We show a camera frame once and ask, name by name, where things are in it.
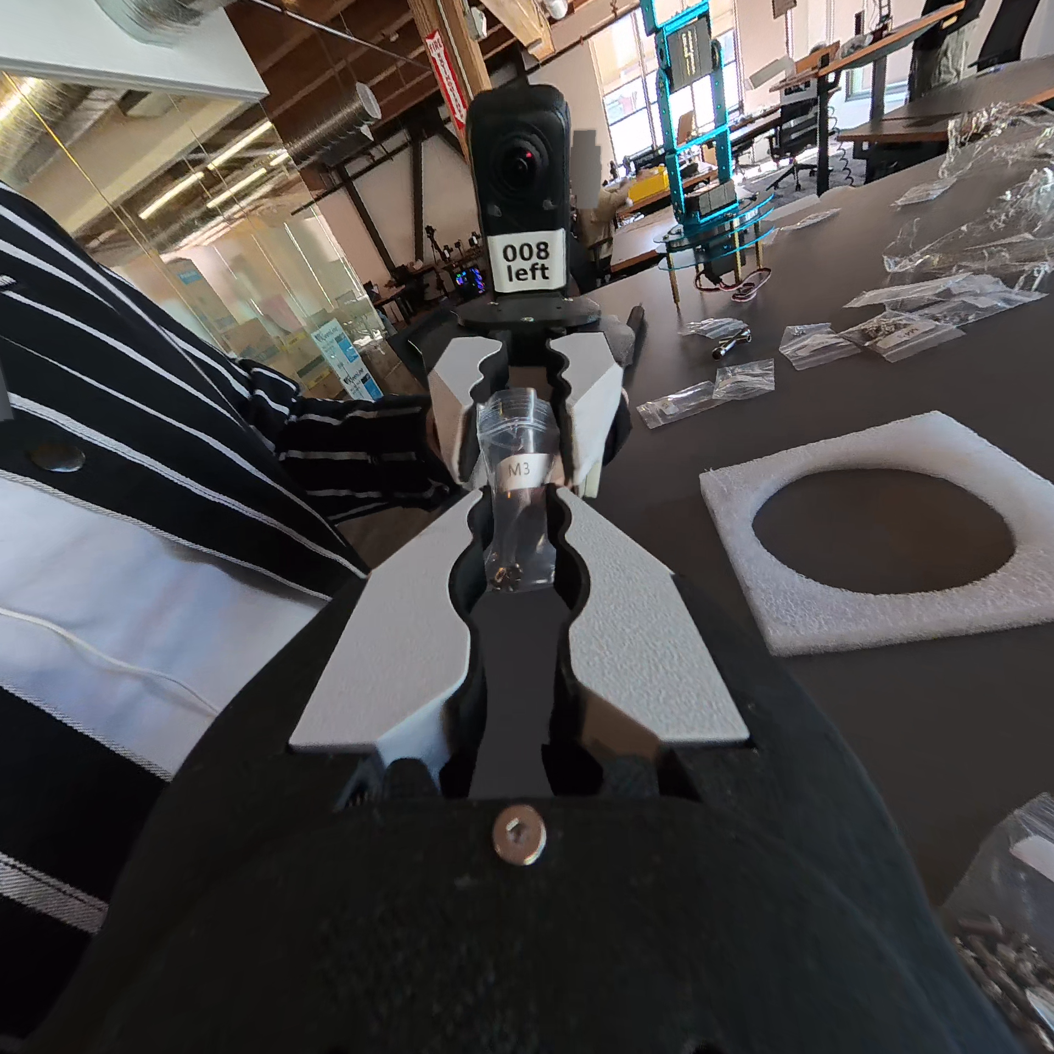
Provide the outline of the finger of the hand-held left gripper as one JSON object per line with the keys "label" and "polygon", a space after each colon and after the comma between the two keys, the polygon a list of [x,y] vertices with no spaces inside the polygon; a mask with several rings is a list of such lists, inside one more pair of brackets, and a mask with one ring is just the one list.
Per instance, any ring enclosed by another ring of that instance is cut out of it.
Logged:
{"label": "finger of the hand-held left gripper", "polygon": [[479,404],[490,399],[506,378],[505,343],[471,335],[452,338],[428,376],[441,460],[452,480],[474,486],[480,458]]}
{"label": "finger of the hand-held left gripper", "polygon": [[596,497],[608,434],[623,402],[624,368],[601,331],[552,337],[547,351],[564,484],[577,496]]}

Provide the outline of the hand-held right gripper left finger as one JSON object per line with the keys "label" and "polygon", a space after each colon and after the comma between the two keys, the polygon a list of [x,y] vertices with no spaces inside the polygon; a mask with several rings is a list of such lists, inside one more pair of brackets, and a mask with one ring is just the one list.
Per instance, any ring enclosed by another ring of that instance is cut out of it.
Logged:
{"label": "hand-held right gripper left finger", "polygon": [[461,497],[370,573],[290,734],[292,752],[357,755],[382,770],[415,759],[467,798],[486,723],[468,614],[485,591],[489,488]]}

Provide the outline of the small zip bag with nuts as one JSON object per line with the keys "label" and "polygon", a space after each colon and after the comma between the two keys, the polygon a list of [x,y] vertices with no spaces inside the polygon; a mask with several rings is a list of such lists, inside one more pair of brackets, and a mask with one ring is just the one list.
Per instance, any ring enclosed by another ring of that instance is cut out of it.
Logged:
{"label": "small zip bag with nuts", "polygon": [[509,388],[480,407],[476,434],[494,518],[488,586],[506,593],[547,588],[557,574],[546,490],[559,454],[557,417],[533,388]]}

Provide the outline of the dark desk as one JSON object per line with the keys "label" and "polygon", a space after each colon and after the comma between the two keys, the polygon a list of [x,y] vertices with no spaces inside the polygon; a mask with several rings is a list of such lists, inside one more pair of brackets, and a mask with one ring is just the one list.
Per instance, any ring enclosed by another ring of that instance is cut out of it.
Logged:
{"label": "dark desk", "polygon": [[[639,430],[616,463],[609,520],[674,572],[750,731],[750,745],[677,753],[689,795],[619,770],[599,795],[548,783],[559,599],[535,621],[513,604],[490,678],[467,798],[451,799],[415,759],[413,801],[382,803],[382,776],[358,821],[398,902],[457,898],[520,904],[545,919],[789,912],[792,885],[822,903],[922,901],[893,819],[948,885],[968,839],[1012,793],[1052,780],[1052,623],[851,652],[770,653],[731,568],[700,475],[816,441],[942,412],[1028,469],[1052,469],[1052,307],[883,365],[861,352],[820,375],[776,367],[761,406],[665,434]],[[781,563],[867,593],[965,586],[1014,551],[1006,522],[955,485],[902,470],[827,471],[794,481],[754,530]],[[372,758],[349,755],[372,763]],[[893,794],[893,817],[868,777]]]}

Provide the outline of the wooden standing desk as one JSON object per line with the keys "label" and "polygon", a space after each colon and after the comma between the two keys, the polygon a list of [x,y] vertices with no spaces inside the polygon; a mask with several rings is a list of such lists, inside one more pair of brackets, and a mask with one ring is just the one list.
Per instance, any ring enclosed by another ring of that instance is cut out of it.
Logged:
{"label": "wooden standing desk", "polygon": [[775,62],[773,72],[762,75],[758,85],[767,85],[772,80],[778,82],[770,86],[770,93],[789,96],[793,89],[808,85],[817,87],[819,102],[818,117],[818,160],[816,171],[816,193],[823,196],[829,189],[829,98],[838,86],[843,74],[852,70],[871,69],[871,108],[868,116],[878,120],[885,113],[885,92],[887,91],[889,56],[913,42],[932,30],[935,25],[943,27],[954,23],[967,7],[965,2],[942,2],[929,13],[914,20],[895,25],[890,14],[890,2],[877,2],[877,16],[868,21],[867,16],[861,16],[860,28],[856,36],[864,37],[864,46],[845,54],[844,46],[824,46],[807,59],[795,61],[790,57]]}

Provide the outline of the wood edged office desk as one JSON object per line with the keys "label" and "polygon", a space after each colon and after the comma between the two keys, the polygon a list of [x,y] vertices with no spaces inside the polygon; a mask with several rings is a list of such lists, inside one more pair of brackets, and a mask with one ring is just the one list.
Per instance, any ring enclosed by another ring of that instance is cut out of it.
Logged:
{"label": "wood edged office desk", "polygon": [[865,181],[940,156],[951,122],[997,103],[1046,105],[1053,98],[1053,56],[993,66],[953,86],[940,87],[881,118],[838,134],[866,165]]}

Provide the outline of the stack of cardboard boxes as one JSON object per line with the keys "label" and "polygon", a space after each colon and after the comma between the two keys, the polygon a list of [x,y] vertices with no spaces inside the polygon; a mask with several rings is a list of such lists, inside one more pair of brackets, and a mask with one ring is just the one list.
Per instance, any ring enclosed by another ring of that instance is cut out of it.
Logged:
{"label": "stack of cardboard boxes", "polygon": [[170,255],[165,270],[204,330],[233,357],[278,371],[309,396],[380,398],[344,325],[327,312],[310,314],[287,287],[262,288],[243,255],[229,261],[212,245],[197,256]]}

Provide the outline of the cluster of clear parts bags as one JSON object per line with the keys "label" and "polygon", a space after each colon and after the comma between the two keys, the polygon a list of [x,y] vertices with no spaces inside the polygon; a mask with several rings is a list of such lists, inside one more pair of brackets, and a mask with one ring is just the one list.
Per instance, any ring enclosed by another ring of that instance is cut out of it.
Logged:
{"label": "cluster of clear parts bags", "polygon": [[[779,354],[794,369],[809,370],[872,352],[884,362],[905,362],[923,351],[957,339],[968,326],[1047,298],[1039,290],[1049,269],[1008,285],[988,271],[953,270],[918,284],[892,284],[867,290],[846,304],[850,310],[881,308],[867,321],[843,331],[829,323],[790,324]],[[775,362],[744,362],[718,367],[713,380],[645,402],[638,413],[649,429],[697,415],[718,405],[750,401],[776,387]]]}

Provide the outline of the black office chair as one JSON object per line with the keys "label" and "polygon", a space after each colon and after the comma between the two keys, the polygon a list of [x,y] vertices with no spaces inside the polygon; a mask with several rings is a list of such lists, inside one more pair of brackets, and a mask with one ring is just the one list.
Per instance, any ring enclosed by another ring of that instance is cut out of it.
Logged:
{"label": "black office chair", "polygon": [[818,145],[818,138],[819,106],[816,100],[784,104],[780,108],[778,125],[770,133],[770,160],[774,162],[787,160],[789,168],[770,183],[770,190],[778,188],[786,178],[793,177],[795,190],[801,191],[801,173],[816,175],[816,165],[802,165],[799,159],[803,152]]}

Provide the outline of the person's torso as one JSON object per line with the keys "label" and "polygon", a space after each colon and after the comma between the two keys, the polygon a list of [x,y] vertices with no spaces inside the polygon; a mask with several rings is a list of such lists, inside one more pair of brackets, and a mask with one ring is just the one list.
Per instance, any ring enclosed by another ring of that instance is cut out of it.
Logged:
{"label": "person's torso", "polygon": [[234,362],[2,186],[2,1052],[101,928],[165,785],[354,554]]}

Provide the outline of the small zip bag with screws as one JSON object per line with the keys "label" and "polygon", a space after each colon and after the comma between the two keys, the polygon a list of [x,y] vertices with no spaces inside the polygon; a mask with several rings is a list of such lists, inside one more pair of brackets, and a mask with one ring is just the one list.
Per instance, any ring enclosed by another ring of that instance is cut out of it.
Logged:
{"label": "small zip bag with screws", "polygon": [[1053,1051],[1053,798],[985,837],[940,910],[969,975],[1029,1052]]}

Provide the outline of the crumpled clear plastic wrap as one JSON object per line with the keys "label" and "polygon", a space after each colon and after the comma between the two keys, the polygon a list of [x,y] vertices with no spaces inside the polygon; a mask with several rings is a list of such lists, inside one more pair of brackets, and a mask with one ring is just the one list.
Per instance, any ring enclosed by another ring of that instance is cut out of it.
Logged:
{"label": "crumpled clear plastic wrap", "polygon": [[895,208],[905,222],[882,254],[891,284],[974,273],[1052,291],[1052,110],[998,102],[953,118],[937,177]]}

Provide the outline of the white foam frame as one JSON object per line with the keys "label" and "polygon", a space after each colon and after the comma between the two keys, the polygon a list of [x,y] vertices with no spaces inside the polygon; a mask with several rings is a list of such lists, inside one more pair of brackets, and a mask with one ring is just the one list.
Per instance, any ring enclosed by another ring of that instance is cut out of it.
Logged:
{"label": "white foam frame", "polygon": [[[965,586],[866,593],[798,573],[757,538],[756,514],[780,490],[854,469],[902,470],[955,485],[1006,522],[1011,559]],[[700,488],[770,653],[851,652],[1052,623],[1052,483],[942,412],[708,470]]]}

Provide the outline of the silver ventilation duct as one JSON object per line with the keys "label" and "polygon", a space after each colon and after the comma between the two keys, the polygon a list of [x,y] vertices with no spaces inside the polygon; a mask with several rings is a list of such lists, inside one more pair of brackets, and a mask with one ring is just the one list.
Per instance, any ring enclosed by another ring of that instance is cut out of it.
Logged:
{"label": "silver ventilation duct", "polygon": [[380,105],[372,89],[357,82],[339,108],[297,137],[284,140],[289,163],[297,170],[307,165],[340,165],[375,144],[373,125],[380,118]]}
{"label": "silver ventilation duct", "polygon": [[175,46],[233,1],[96,1],[126,35],[150,46]]}

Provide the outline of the wooden support post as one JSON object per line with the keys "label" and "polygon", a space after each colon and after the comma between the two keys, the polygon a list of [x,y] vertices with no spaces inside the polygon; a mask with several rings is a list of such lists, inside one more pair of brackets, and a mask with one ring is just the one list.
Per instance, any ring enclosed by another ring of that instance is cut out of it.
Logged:
{"label": "wooden support post", "polygon": [[[424,46],[424,37],[434,30],[441,30],[468,110],[474,97],[491,89],[492,84],[479,42],[469,33],[471,17],[466,15],[466,4],[461,1],[410,1],[408,4]],[[458,140],[457,135],[456,138],[466,162],[469,162],[470,150],[466,135],[464,141]]]}

